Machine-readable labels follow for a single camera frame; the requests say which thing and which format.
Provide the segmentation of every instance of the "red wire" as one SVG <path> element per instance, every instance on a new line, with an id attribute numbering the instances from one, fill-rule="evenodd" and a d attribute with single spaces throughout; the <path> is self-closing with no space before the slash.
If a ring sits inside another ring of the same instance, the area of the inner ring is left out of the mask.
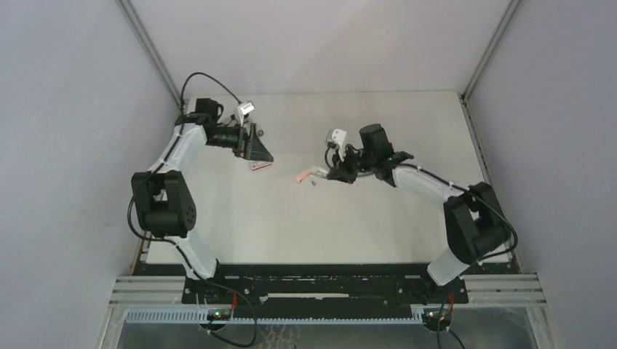
<path id="1" fill-rule="evenodd" d="M 230 313 L 233 313 L 238 305 L 238 294 L 236 292 L 232 292 L 234 294 L 234 302 L 231 303 L 231 308 L 229 309 Z"/>
<path id="2" fill-rule="evenodd" d="M 454 311 L 454 294 L 450 292 L 447 296 L 450 298 L 450 311 L 448 311 L 447 314 L 450 315 Z"/>

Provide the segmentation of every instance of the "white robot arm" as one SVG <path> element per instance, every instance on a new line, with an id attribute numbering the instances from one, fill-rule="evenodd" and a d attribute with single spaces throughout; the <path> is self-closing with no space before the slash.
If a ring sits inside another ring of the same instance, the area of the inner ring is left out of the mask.
<path id="1" fill-rule="evenodd" d="M 139 226 L 150 231 L 153 241 L 166 241 L 175 246 L 189 278 L 198 280 L 214 276 L 217 260 L 204 245 L 195 229 L 196 207 L 183 173 L 195 161 L 197 151 L 204 145 L 231 148 L 237 157 L 247 160 L 269 161 L 274 158 L 258 138 L 256 125 L 246 121 L 255 107 L 251 102 L 240 103 L 235 110 L 235 125 L 220 124 L 223 106 L 209 98 L 199 98 L 194 110 L 176 120 L 174 135 L 163 155 L 147 172 L 134 173 L 131 185 Z"/>
<path id="2" fill-rule="evenodd" d="M 471 264 L 512 251 L 517 244 L 514 229 L 503 218 L 493 189 L 485 182 L 457 185 L 422 168 L 412 155 L 394 152 L 380 124 L 360 130 L 363 149 L 346 142 L 347 132 L 328 133 L 328 148 L 336 149 L 328 180 L 353 183 L 361 174 L 374 174 L 395 188 L 411 191 L 440 209 L 445 216 L 448 248 L 427 268 L 428 277 L 444 286 Z M 489 254 L 514 235 L 504 252 Z"/>

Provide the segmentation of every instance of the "black cable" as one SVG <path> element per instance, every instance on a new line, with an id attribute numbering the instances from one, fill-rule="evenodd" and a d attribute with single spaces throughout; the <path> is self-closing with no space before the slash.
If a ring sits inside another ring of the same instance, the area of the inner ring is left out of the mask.
<path id="1" fill-rule="evenodd" d="M 439 314 L 437 315 L 437 347 L 438 347 L 439 349 L 441 349 L 441 348 L 442 348 L 442 338 L 441 338 L 441 336 L 439 335 L 439 334 L 441 333 L 441 332 L 440 332 L 440 330 L 439 330 L 439 325 L 440 325 L 440 324 L 441 324 L 441 322 L 442 322 L 442 314 L 443 314 L 443 310 L 444 310 L 444 307 L 445 307 L 445 302 L 446 302 L 448 299 L 449 299 L 449 297 L 448 297 L 448 293 L 446 292 L 446 294 L 445 294 L 445 296 L 444 296 L 444 300 L 443 300 L 443 302 L 442 302 L 442 306 L 441 306 L 441 307 L 439 307 Z"/>
<path id="2" fill-rule="evenodd" d="M 196 71 L 195 73 L 192 73 L 191 75 L 189 75 L 188 78 L 186 78 L 186 80 L 184 81 L 184 85 L 182 85 L 182 90 L 180 92 L 180 112 L 181 113 L 184 111 L 184 90 L 186 89 L 186 85 L 188 84 L 188 81 L 191 80 L 191 78 L 196 75 L 201 75 L 201 76 L 210 78 L 212 81 L 214 81 L 215 83 L 219 84 L 222 88 L 224 88 L 233 98 L 235 98 L 238 104 L 242 104 L 242 101 L 240 101 L 240 99 L 236 97 L 236 95 L 234 95 L 234 93 L 230 89 L 228 89 L 227 86 L 223 85 L 222 82 L 218 81 L 211 75 L 202 73 L 201 71 Z"/>
<path id="3" fill-rule="evenodd" d="M 425 169 L 423 169 L 422 167 L 418 167 L 414 164 L 399 164 L 397 167 L 411 167 L 412 169 L 416 169 L 422 173 L 424 173 L 425 175 L 428 175 L 430 177 L 432 177 L 433 179 L 435 179 L 437 182 L 442 183 L 443 185 L 448 185 L 450 186 L 450 182 L 448 182 L 447 180 L 444 180 L 443 178 L 437 176 L 436 174 L 426 171 Z M 481 257 L 478 259 L 478 261 L 483 261 L 486 260 L 487 258 L 491 258 L 491 257 L 495 257 L 495 256 L 501 256 L 502 254 L 508 254 L 510 252 L 513 252 L 514 249 L 517 248 L 518 244 L 519 244 L 519 236 L 517 234 L 517 231 L 514 229 L 514 227 L 512 226 L 512 224 L 499 212 L 497 212 L 497 210 L 492 207 L 491 205 L 489 205 L 486 201 L 482 200 L 480 197 L 478 197 L 476 194 L 472 193 L 469 189 L 465 189 L 462 188 L 458 185 L 454 185 L 452 184 L 452 188 L 455 188 L 456 190 L 460 190 L 464 193 L 469 194 L 472 198 L 474 198 L 476 201 L 478 201 L 479 203 L 481 203 L 482 205 L 484 205 L 487 209 L 489 209 L 493 214 L 495 214 L 495 216 L 497 216 L 510 230 L 510 232 L 512 233 L 512 245 L 510 245 L 510 247 L 508 247 L 507 249 L 501 251 L 501 252 L 495 252 L 495 253 L 491 253 L 491 254 L 487 254 L 484 257 Z"/>
<path id="4" fill-rule="evenodd" d="M 169 242 L 170 244 L 174 245 L 175 249 L 180 252 L 180 255 L 182 256 L 182 258 L 184 259 L 184 262 L 186 262 L 186 266 L 188 267 L 188 269 L 190 269 L 191 271 L 193 271 L 193 274 L 195 276 L 197 276 L 197 278 L 203 282 L 205 282 L 206 284 L 209 284 L 210 286 L 214 286 L 214 287 L 219 287 L 221 289 L 226 289 L 227 291 L 231 291 L 235 294 L 237 294 L 238 296 L 240 296 L 248 305 L 249 308 L 251 310 L 251 314 L 252 314 L 252 319 L 253 319 L 253 333 L 252 333 L 252 339 L 248 344 L 243 344 L 243 343 L 235 343 L 232 342 L 230 340 L 228 340 L 225 337 L 221 337 L 219 334 L 216 334 L 212 331 L 210 331 L 210 335 L 213 336 L 214 338 L 221 340 L 229 345 L 233 345 L 234 347 L 238 347 L 238 348 L 250 348 L 255 344 L 255 341 L 257 340 L 257 333 L 258 333 L 258 328 L 257 328 L 257 315 L 255 314 L 255 309 L 252 307 L 252 304 L 249 302 L 249 300 L 240 292 L 236 291 L 235 289 L 231 289 L 227 286 L 221 285 L 221 284 L 217 284 L 215 282 L 209 281 L 205 278 L 203 278 L 201 275 L 199 275 L 199 273 L 193 269 L 193 265 L 191 264 L 191 262 L 189 262 L 188 257 L 186 256 L 186 254 L 184 253 L 184 251 L 173 241 L 171 240 L 166 240 L 163 239 L 163 241 Z"/>
<path id="5" fill-rule="evenodd" d="M 227 126 L 231 125 L 231 123 L 232 123 L 232 122 L 234 122 L 234 123 L 236 123 L 236 124 L 238 123 L 238 121 L 236 121 L 236 119 L 235 119 L 235 115 L 234 115 L 234 114 L 231 114 L 229 118 L 230 118 L 230 119 L 229 119 L 229 121 L 227 121 L 227 123 L 226 123 L 226 124 L 224 124 L 224 123 L 222 123 L 222 122 L 219 122 L 219 123 L 217 124 L 217 126 L 225 126 L 225 127 L 227 127 Z"/>
<path id="6" fill-rule="evenodd" d="M 165 241 L 162 238 L 149 238 L 145 235 L 141 235 L 137 232 L 137 229 L 135 229 L 135 226 L 133 225 L 133 219 L 132 219 L 132 213 L 133 213 L 133 205 L 135 205 L 135 192 L 138 191 L 142 185 L 145 185 L 148 180 L 150 180 L 150 177 L 154 176 L 158 171 L 160 171 L 161 168 L 163 168 L 163 166 L 165 165 L 165 162 L 167 162 L 167 159 L 170 158 L 173 150 L 175 149 L 175 146 L 178 144 L 178 142 L 180 142 L 180 138 L 182 137 L 182 133 L 184 132 L 184 124 L 182 124 L 182 126 L 180 126 L 180 131 L 178 133 L 178 136 L 176 136 L 174 143 L 172 143 L 172 146 L 170 147 L 169 151 L 167 151 L 167 154 L 165 154 L 165 157 L 163 158 L 163 162 L 160 163 L 155 169 L 154 171 L 152 171 L 150 174 L 148 174 L 146 176 L 146 178 L 143 179 L 143 181 L 141 181 L 141 183 L 139 183 L 139 185 L 135 188 L 135 190 L 133 191 L 133 195 L 131 195 L 131 199 L 129 201 L 129 207 L 127 209 L 127 222 L 129 223 L 129 229 L 131 230 L 131 233 L 133 233 L 133 235 L 137 236 L 138 238 L 142 239 L 142 240 L 146 240 L 146 241 Z"/>
<path id="7" fill-rule="evenodd" d="M 458 338 L 456 333 L 454 333 L 454 331 L 451 329 L 448 329 L 448 332 L 452 335 L 452 337 L 454 337 L 454 339 L 458 342 L 458 344 L 461 345 L 461 348 L 465 349 L 465 345 L 463 344 L 463 341 L 461 340 L 461 338 Z"/>
<path id="8" fill-rule="evenodd" d="M 330 149 L 332 149 L 331 147 L 326 148 L 326 152 L 324 153 L 324 161 L 326 163 L 326 166 L 328 166 L 328 169 L 332 169 L 332 165 L 330 165 L 330 162 L 327 159 L 327 154 L 330 152 Z"/>

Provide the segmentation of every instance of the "gray wall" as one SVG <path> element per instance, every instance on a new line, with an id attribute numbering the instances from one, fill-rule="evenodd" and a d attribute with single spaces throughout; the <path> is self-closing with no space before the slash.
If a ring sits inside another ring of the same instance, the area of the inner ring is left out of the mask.
<path id="1" fill-rule="evenodd" d="M 91 348 L 174 106 L 112 0 L 0 5 L 0 347 Z"/>
<path id="2" fill-rule="evenodd" d="M 617 1 L 526 1 L 471 101 L 565 348 L 617 326 Z"/>
<path id="3" fill-rule="evenodd" d="M 256 95 L 461 92 L 508 1 L 133 2 L 178 86 L 207 67 L 238 95 Z M 221 94 L 206 79 L 187 92 Z"/>

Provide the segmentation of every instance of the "white table surface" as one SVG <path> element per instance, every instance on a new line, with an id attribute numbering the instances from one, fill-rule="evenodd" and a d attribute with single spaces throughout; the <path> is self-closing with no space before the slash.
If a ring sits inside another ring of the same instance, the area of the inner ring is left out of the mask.
<path id="1" fill-rule="evenodd" d="M 374 177 L 353 185 L 298 174 L 323 164 L 325 137 L 380 123 L 396 151 L 452 180 L 482 180 L 454 92 L 362 92 L 239 96 L 274 155 L 251 171 L 230 149 L 206 147 L 185 173 L 197 207 L 196 229 L 224 263 L 431 262 L 447 247 L 443 213 L 413 193 Z M 231 97 L 215 97 L 234 109 Z M 179 263 L 169 244 L 152 243 L 146 262 Z M 506 256 L 491 259 L 507 261 Z"/>

